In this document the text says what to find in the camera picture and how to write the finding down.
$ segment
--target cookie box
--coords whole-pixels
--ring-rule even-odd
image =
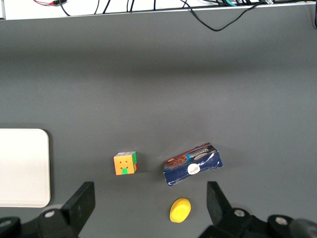
[[[206,170],[222,167],[219,152],[205,143],[164,161],[164,175],[168,186]]]

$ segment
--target white tray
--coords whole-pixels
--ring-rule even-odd
[[[44,207],[50,198],[46,132],[0,129],[0,207]]]

